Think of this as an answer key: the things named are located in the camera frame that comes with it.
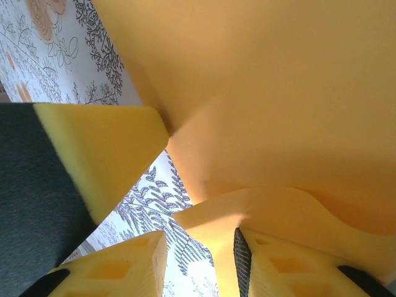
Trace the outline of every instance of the yellow foam block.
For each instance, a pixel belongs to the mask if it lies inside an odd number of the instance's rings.
[[[49,296],[161,297],[166,255],[164,232],[132,238],[58,267],[70,275]]]
[[[249,297],[367,297],[341,271],[344,259],[242,228],[252,252]]]
[[[36,103],[34,109],[97,224],[168,142],[149,107]]]
[[[286,187],[244,189],[173,215],[213,256],[222,296],[239,296],[233,237],[242,226],[351,262],[382,280],[396,277],[396,236],[357,230],[307,192]]]
[[[396,1],[92,2],[193,203],[290,186],[396,234]]]

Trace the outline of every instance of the floral wallpaper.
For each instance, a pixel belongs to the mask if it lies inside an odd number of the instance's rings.
[[[0,81],[12,102],[141,105],[91,0],[0,0]],[[164,230],[163,296],[218,296],[209,250],[172,219],[191,206],[166,151],[87,238],[99,250]]]

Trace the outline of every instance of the yellow foam panel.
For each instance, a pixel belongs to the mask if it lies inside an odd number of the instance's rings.
[[[241,229],[252,252],[249,297],[367,297],[341,271],[346,260]]]
[[[132,238],[58,267],[70,275],[49,297],[161,297],[166,255],[164,232]]]
[[[289,186],[396,234],[396,1],[92,2],[193,203]]]
[[[96,224],[168,142],[153,108],[40,103],[33,107]]]
[[[243,189],[173,216],[212,253],[221,296],[239,296],[233,255],[239,226],[344,259],[384,283],[396,278],[396,236],[353,228],[298,189]]]

